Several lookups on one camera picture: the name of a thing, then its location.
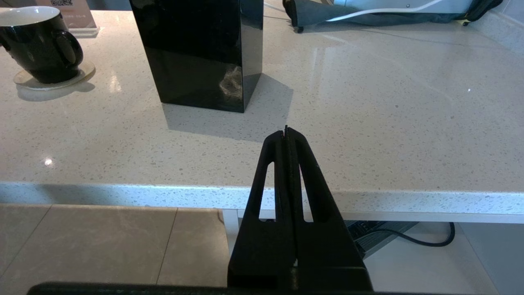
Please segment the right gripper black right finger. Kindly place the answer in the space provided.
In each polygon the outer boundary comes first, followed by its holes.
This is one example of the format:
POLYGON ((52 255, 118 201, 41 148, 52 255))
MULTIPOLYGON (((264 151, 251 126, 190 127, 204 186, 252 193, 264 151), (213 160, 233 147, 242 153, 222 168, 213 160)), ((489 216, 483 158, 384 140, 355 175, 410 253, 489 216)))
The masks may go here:
POLYGON ((368 271, 305 136, 287 128, 299 290, 372 290, 368 271))

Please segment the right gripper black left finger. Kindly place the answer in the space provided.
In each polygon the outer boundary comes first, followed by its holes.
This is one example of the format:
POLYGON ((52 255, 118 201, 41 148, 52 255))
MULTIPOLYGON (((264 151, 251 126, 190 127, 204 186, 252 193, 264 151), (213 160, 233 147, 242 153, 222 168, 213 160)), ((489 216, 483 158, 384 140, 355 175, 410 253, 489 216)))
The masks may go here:
POLYGON ((228 264, 230 288, 290 288, 294 242, 287 196, 283 132, 263 142, 251 191, 228 264), (260 220, 268 166, 273 163, 275 222, 260 220))

